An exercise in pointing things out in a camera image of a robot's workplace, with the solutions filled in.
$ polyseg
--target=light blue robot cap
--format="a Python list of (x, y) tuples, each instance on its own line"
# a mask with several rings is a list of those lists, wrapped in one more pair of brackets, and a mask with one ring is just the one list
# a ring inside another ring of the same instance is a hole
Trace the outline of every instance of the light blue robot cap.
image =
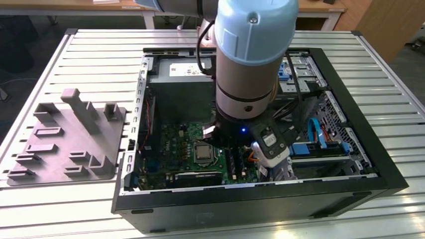
[(291, 44), (297, 14), (297, 0), (220, 0), (217, 47), (241, 65), (275, 61)]

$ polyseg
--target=aluminum table surface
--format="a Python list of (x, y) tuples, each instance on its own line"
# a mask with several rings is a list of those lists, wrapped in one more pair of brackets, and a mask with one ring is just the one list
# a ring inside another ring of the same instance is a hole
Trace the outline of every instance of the aluminum table surface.
[[(8, 187), (7, 169), (22, 153), (40, 102), (79, 88), (95, 107), (118, 102), (128, 111), (144, 47), (195, 47), (193, 30), (79, 30), (66, 35), (0, 146), (0, 238), (137, 238), (111, 214), (115, 179), (44, 187)], [(420, 238), (425, 237), (424, 107), (363, 37), (351, 32), (299, 31), (292, 47), (321, 47), (407, 178), (409, 188), (336, 218), (168, 233), (168, 238)]]

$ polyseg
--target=3d printed holder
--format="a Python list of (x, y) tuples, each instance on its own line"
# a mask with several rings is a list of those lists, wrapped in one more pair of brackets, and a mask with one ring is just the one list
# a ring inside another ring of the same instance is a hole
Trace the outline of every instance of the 3d printed holder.
[(62, 100), (71, 110), (40, 103), (23, 154), (8, 173), (10, 185), (111, 179), (115, 175), (126, 109), (107, 103), (96, 109), (80, 100), (78, 89), (66, 89)]

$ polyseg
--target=robotic arm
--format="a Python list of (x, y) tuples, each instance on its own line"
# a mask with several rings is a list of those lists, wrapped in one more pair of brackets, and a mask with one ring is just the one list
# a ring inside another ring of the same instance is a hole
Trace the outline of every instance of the robotic arm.
[(275, 167), (289, 148), (265, 110), (295, 34), (297, 0), (136, 2), (159, 11), (204, 17), (209, 28), (215, 24), (217, 113), (215, 125), (204, 129), (204, 140), (220, 147), (251, 144), (260, 163)]

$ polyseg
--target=workbench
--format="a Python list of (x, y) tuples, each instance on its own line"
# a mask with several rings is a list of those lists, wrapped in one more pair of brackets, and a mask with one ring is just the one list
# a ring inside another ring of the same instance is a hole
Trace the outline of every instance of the workbench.
[[(79, 88), (95, 107), (106, 102), (132, 111), (145, 47), (195, 47), (195, 30), (79, 30), (68, 32), (0, 146), (0, 238), (136, 238), (132, 225), (111, 214), (115, 178), (96, 183), (11, 188), (4, 170), (15, 164), (36, 118), (38, 103)], [(349, 89), (409, 188), (363, 204), (337, 218), (167, 234), (179, 238), (420, 237), (425, 232), (425, 109), (368, 42), (351, 32), (299, 31), (291, 47), (320, 47)], [(128, 133), (124, 126), (123, 135)], [(123, 140), (120, 148), (127, 148)]]
[[(299, 0), (299, 17), (325, 18), (321, 30), (332, 31), (345, 6), (337, 0), (333, 5), (321, 0)], [(143, 16), (147, 29), (155, 29), (155, 16), (173, 16), (169, 12), (153, 11), (139, 6), (132, 0), (115, 4), (94, 4), (92, 0), (0, 0), (0, 15), (46, 15), (46, 16)]]

